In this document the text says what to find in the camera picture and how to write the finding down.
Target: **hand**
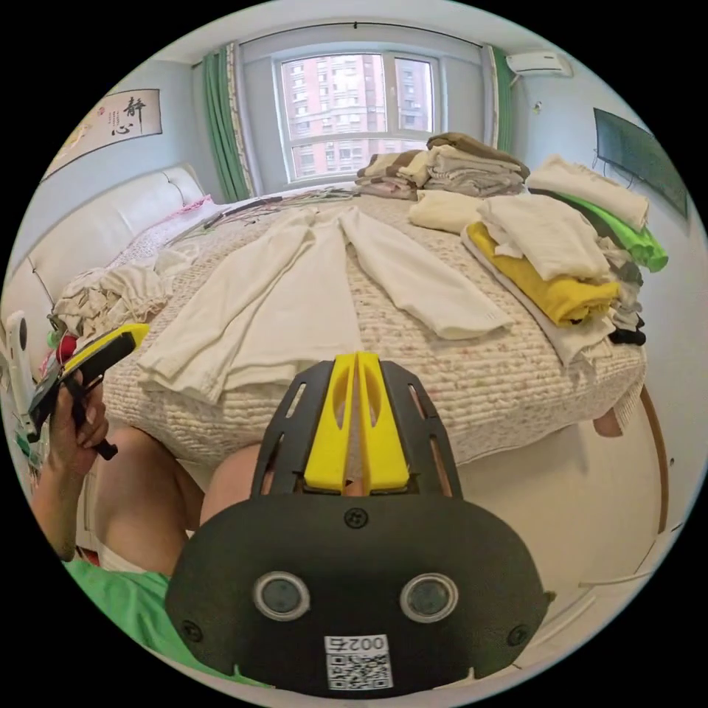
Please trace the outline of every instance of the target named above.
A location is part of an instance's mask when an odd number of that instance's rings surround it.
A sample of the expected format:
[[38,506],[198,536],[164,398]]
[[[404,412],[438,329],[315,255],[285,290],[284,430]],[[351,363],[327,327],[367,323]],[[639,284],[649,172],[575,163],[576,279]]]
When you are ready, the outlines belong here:
[[[81,383],[81,372],[74,379]],[[74,399],[66,386],[59,388],[57,406],[49,419],[49,456],[47,464],[57,473],[69,473],[83,478],[91,470],[97,452],[94,445],[108,433],[103,403],[103,385],[96,386],[83,400],[86,422],[79,430],[72,417]]]

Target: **framed calligraphy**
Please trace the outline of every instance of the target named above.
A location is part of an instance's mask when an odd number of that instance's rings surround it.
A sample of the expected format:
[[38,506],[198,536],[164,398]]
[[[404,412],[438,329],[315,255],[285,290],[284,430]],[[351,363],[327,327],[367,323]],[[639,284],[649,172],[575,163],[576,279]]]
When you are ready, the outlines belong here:
[[42,180],[70,162],[107,145],[161,133],[159,88],[108,94],[64,142]]

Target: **curtain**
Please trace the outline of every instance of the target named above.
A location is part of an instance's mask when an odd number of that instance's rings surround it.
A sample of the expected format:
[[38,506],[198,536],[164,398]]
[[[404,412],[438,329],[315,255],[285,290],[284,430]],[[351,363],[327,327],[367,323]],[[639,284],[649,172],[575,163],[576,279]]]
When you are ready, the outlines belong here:
[[511,82],[514,78],[506,54],[497,46],[482,49],[482,76],[485,85],[485,143],[510,153],[514,121]]
[[254,196],[237,100],[238,47],[227,44],[204,57],[206,131],[227,202]]

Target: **white headboard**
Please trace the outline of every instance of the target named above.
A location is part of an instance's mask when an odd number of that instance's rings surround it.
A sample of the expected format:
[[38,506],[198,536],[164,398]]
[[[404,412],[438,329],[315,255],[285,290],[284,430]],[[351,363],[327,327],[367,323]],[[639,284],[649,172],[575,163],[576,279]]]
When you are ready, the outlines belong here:
[[[8,274],[0,320],[17,310],[27,318],[32,374],[38,377],[52,327],[46,316],[66,284],[90,268],[108,265],[149,226],[204,196],[187,164],[119,184],[79,206],[53,226]],[[4,327],[0,325],[4,340]]]

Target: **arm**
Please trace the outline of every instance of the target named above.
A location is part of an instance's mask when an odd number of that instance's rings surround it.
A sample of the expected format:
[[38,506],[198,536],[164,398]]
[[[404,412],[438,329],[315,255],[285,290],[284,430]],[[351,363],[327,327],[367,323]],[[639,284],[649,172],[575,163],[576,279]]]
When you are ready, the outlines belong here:
[[94,445],[108,432],[102,396],[102,386],[91,391],[84,401],[86,422],[77,430],[72,418],[74,401],[62,386],[49,421],[49,454],[42,465],[30,506],[39,527],[62,561],[68,562],[74,557],[76,516],[83,480],[96,459]]
[[83,479],[45,463],[32,496],[32,511],[39,527],[57,555],[66,562],[74,557],[76,516]]

